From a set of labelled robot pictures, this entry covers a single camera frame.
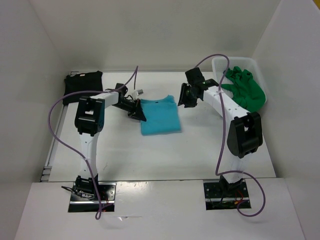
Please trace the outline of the black t-shirt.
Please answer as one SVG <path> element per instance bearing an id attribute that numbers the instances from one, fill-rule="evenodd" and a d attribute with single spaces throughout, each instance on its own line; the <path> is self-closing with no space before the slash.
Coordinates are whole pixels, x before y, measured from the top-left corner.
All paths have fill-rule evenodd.
<path id="1" fill-rule="evenodd" d="M 64 79 L 64 95 L 81 91 L 102 91 L 102 75 L 103 73 L 101 71 L 79 73 L 74 76 L 67 75 Z M 62 103 L 64 106 L 67 106 L 70 103 L 77 103 L 82 96 L 90 97 L 96 94 L 97 93 L 86 92 L 71 95 L 63 99 Z"/>

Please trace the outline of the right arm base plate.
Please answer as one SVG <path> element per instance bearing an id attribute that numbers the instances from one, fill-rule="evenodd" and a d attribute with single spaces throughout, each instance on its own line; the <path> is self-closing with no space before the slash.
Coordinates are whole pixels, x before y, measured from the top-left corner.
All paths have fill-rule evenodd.
<path id="1" fill-rule="evenodd" d="M 206 210 L 250 209 L 251 203 L 247 184 L 243 181 L 236 189 L 223 193 L 218 180 L 204 181 L 204 198 Z"/>

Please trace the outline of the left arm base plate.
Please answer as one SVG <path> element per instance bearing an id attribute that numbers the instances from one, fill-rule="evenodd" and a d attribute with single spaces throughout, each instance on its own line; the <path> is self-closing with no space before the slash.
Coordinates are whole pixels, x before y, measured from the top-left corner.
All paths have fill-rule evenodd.
<path id="1" fill-rule="evenodd" d="M 116 187 L 117 184 L 115 182 L 100 182 L 98 184 L 102 212 L 113 212 L 115 210 Z M 69 190 L 71 191 L 68 206 L 69 213 L 98 211 L 99 201 L 94 193 L 87 193 L 82 190 L 75 191 L 75 186 L 69 187 Z"/>

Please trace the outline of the light blue t-shirt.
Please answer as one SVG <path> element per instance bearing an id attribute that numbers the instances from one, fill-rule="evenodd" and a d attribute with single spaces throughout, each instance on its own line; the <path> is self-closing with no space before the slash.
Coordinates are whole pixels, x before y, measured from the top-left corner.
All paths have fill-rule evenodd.
<path id="1" fill-rule="evenodd" d="M 181 132 L 178 106 L 172 95 L 158 100 L 141 99 L 141 107 L 146 118 L 140 122 L 143 136 Z"/>

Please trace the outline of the green t-shirt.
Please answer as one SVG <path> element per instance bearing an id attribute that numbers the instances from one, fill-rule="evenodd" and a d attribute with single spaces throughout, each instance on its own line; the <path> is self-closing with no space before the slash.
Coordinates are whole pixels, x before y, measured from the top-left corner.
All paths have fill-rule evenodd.
<path id="1" fill-rule="evenodd" d="M 221 87 L 232 93 L 232 100 L 249 112 L 259 111 L 266 102 L 266 95 L 247 69 L 235 66 L 226 71 L 225 77 L 232 84 L 223 83 Z"/>

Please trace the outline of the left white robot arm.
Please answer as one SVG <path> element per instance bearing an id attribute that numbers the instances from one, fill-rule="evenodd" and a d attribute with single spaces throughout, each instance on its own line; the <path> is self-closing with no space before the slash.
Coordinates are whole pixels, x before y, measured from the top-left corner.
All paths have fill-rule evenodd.
<path id="1" fill-rule="evenodd" d="M 79 98 L 74 124 L 79 133 L 81 151 L 84 165 L 75 180 L 73 191 L 82 193 L 88 200 L 94 200 L 99 196 L 97 170 L 97 144 L 100 132 L 104 128 L 105 109 L 113 106 L 127 112 L 129 118 L 145 122 L 140 99 L 128 99 L 128 88 L 122 84 L 116 84 L 115 91 L 100 93 L 95 96 L 82 96 Z"/>

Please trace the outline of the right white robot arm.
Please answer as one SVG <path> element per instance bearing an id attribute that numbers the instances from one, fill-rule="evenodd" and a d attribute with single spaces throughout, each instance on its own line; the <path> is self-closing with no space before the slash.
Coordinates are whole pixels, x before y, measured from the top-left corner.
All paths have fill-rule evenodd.
<path id="1" fill-rule="evenodd" d="M 214 79 L 205 79 L 198 67 L 186 71 L 185 76 L 178 105 L 194 108 L 202 100 L 222 116 L 223 151 L 217 164 L 225 165 L 217 173 L 219 191 L 229 197 L 240 187 L 251 154 L 263 144 L 261 116 L 237 105 Z"/>

